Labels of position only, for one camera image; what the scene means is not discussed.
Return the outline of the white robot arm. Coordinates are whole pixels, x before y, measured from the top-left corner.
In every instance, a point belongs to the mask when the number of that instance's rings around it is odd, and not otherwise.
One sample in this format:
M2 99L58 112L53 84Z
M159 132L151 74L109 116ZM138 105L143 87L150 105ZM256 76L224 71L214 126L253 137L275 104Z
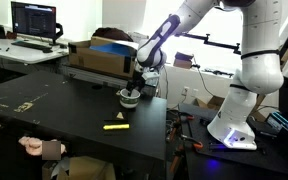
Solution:
M150 77L148 70L164 65L166 54L161 46L165 41L193 29L214 7L242 12L242 67L235 72L228 94L207 130L228 148L255 150L255 133L246 119L259 95L279 90L284 82L278 50L281 0L184 0L149 39L139 44L127 89L140 90Z

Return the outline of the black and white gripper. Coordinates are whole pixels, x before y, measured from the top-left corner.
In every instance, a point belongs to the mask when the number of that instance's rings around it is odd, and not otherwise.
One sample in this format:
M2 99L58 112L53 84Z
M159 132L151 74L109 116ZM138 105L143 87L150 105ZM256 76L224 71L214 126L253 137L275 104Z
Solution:
M155 69L142 67L138 64L135 65L132 80L130 84L127 84L127 96L131 96L132 91L135 94L140 94L140 91L144 88L147 80L156 80L160 74Z

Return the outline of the person's right hand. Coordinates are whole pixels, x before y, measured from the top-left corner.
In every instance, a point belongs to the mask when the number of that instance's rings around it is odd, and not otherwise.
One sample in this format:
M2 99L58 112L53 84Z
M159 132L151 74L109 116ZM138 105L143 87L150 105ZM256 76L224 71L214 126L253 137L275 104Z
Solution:
M23 136L18 142L32 156L58 155L66 151L66 146L56 139L45 141L35 137Z

